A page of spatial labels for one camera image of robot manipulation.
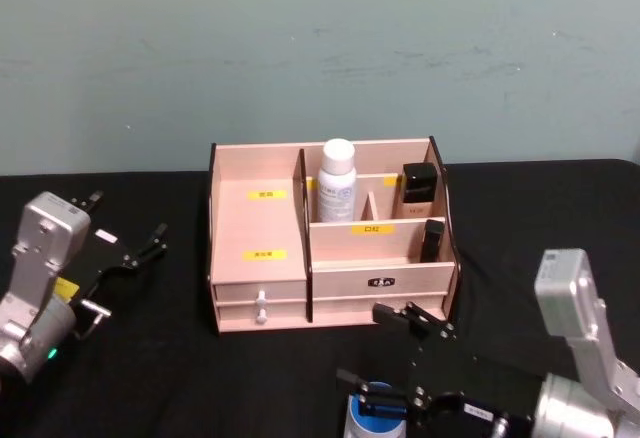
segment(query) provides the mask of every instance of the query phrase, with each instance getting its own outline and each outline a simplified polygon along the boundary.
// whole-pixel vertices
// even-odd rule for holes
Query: yellow sticker on robot
[[[282,200],[287,197],[287,190],[250,191],[249,199],[256,200]]]
[[[396,227],[393,225],[354,225],[351,233],[354,235],[391,235],[395,233]]]
[[[71,281],[67,281],[62,277],[58,277],[56,280],[56,286],[54,288],[54,292],[60,298],[62,298],[66,303],[71,301],[71,298],[78,292],[80,287]]]
[[[389,186],[389,187],[396,186],[399,181],[400,181],[400,179],[398,178],[398,175],[385,176],[384,177],[384,186]]]
[[[276,261],[286,260],[287,250],[254,250],[242,254],[244,261]]]

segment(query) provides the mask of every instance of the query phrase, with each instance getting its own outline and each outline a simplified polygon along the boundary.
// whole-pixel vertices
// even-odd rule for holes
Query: drawer knob
[[[265,297],[264,290],[258,292],[258,298],[256,298],[256,305],[263,307],[267,304],[267,298]]]
[[[258,310],[258,316],[256,316],[256,323],[259,325],[264,325],[267,322],[267,310],[264,308],[260,308]]]

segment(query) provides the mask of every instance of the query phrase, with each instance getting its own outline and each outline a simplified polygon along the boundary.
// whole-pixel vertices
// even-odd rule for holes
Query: wooden desk organizer
[[[370,324],[376,302],[449,316],[460,260],[433,137],[354,142],[359,221],[349,223],[316,222],[323,145],[212,145],[208,279],[219,332]],[[426,218],[392,219],[402,165],[423,161],[439,175],[431,219],[445,223],[435,263],[418,262]]]

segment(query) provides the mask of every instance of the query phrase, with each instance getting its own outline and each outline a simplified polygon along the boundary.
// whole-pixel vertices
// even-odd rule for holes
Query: black tablecloth
[[[619,356],[640,369],[640,167],[615,160],[448,167],[463,255],[459,333],[478,353],[575,377],[533,294],[545,248],[587,250]],[[114,277],[114,315],[68,340],[26,389],[0,395],[0,436],[333,437],[335,370],[406,378],[407,337],[381,327],[214,336],[204,282],[205,173],[0,178],[0,290],[22,206],[43,190],[105,191],[94,224],[132,247],[161,221],[170,250],[138,279]]]

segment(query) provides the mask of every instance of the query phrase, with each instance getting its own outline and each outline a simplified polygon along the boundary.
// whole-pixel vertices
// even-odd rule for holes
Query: blue-green wall
[[[637,159],[639,2],[0,0],[0,174],[332,136]]]

